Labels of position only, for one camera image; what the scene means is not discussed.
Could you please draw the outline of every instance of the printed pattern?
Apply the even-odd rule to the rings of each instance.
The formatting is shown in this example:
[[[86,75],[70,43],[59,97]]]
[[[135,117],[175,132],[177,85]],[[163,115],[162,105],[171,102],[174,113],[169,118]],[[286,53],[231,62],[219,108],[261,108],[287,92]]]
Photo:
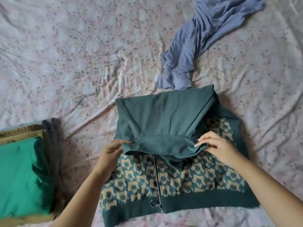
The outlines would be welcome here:
[[[233,133],[225,118],[206,120],[211,130],[234,143]],[[232,168],[225,166],[207,152],[188,158],[184,170],[169,167],[157,160],[159,186],[164,197],[182,193],[204,192],[208,189],[230,189],[244,192],[245,180]],[[102,209],[109,210],[125,202],[146,197],[157,197],[158,190],[154,163],[151,155],[122,155],[113,174],[100,196]]]
[[[264,11],[195,61],[194,87],[214,84],[244,122],[252,160],[303,198],[302,0]],[[195,12],[192,0],[0,0],[0,129],[62,122],[63,179],[76,192],[117,125],[114,99],[160,92],[160,53]],[[274,226],[262,208],[182,210],[120,226]],[[94,227],[102,227],[98,206]]]

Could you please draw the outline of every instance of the pink floral pattern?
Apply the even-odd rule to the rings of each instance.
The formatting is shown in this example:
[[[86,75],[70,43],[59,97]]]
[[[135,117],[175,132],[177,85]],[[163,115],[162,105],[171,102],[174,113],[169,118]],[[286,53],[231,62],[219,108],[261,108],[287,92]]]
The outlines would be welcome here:
[[[243,119],[253,160],[303,198],[302,3],[267,2],[265,11],[196,60],[193,83],[215,85],[221,102]],[[155,87],[163,72],[160,54],[195,3],[0,0],[0,9],[0,128],[59,118],[64,181],[76,192],[115,134],[115,98],[162,91]],[[98,207],[93,226],[102,225]],[[212,208],[121,226],[273,224],[262,208]]]

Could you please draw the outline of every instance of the hand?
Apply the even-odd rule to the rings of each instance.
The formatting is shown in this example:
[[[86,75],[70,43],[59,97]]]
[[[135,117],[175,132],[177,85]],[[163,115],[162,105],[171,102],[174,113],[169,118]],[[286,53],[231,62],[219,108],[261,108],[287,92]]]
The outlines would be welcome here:
[[[198,139],[198,141],[199,142],[195,145],[195,147],[203,143],[208,143],[208,147],[205,149],[205,151],[213,154],[222,163],[231,168],[235,168],[239,161],[245,159],[245,157],[238,152],[234,145],[215,132],[210,131],[205,133]]]
[[[117,166],[118,158],[123,153],[122,143],[131,143],[131,141],[113,140],[100,153],[94,172],[102,177],[103,182],[106,182],[110,178]]]

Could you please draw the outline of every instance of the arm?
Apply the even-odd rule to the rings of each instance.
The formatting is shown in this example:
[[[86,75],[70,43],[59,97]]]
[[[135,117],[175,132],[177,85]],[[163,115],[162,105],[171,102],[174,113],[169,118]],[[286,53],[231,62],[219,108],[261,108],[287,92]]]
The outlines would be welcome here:
[[[62,214],[55,220],[53,227],[90,227],[92,225],[103,184],[110,178],[119,156],[123,153],[122,143],[130,142],[115,140],[102,150],[96,167]]]
[[[206,151],[242,175],[275,226],[303,226],[303,202],[299,198],[216,133],[204,134],[195,146],[202,143],[208,143]]]

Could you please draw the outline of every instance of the green hoodie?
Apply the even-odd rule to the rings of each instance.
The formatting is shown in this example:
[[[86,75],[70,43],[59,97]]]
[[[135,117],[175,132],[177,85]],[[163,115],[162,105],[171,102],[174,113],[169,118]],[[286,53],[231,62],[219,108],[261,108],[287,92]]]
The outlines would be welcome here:
[[[116,99],[114,139],[124,155],[100,196],[106,227],[156,212],[216,206],[256,207],[245,180],[203,149],[212,130],[248,158],[240,120],[219,102],[214,86]]]

